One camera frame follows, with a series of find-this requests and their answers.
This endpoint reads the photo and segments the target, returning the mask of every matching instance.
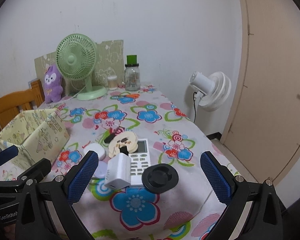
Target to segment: door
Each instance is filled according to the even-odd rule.
[[[246,6],[246,73],[224,144],[263,182],[275,179],[300,146],[300,11],[292,0]]]

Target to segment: wooden chair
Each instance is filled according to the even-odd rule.
[[[0,98],[0,131],[17,114],[20,113],[19,106],[23,110],[33,109],[31,102],[39,107],[44,102],[44,93],[41,81],[38,79],[31,82],[31,88],[25,91],[13,92]]]

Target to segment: tablecloth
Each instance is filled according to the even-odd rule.
[[[70,135],[46,180],[66,174],[92,142],[100,143],[107,151],[103,140],[118,126],[116,133],[132,130],[138,138],[148,139],[151,165],[168,163],[178,172],[177,186],[163,194],[129,187],[113,191],[104,186],[104,179],[92,180],[73,207],[93,237],[204,239],[222,214],[225,205],[218,201],[202,172],[200,155],[211,151],[234,175],[238,172],[199,128],[152,85],[137,92],[120,88],[95,100],[71,98],[40,108],[57,108]],[[15,179],[21,172],[6,163],[0,167],[0,180]],[[52,209],[51,215],[57,230],[63,232]]]

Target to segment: green desk fan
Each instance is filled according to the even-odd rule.
[[[103,86],[92,86],[91,75],[97,62],[97,49],[87,36],[78,33],[66,36],[57,47],[56,62],[65,78],[85,79],[86,85],[78,93],[78,100],[91,100],[107,93]]]

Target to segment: white remote control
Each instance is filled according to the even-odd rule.
[[[134,153],[130,153],[131,158],[131,186],[130,187],[143,187],[142,173],[144,170],[151,166],[150,153],[147,139],[138,140],[138,149]]]

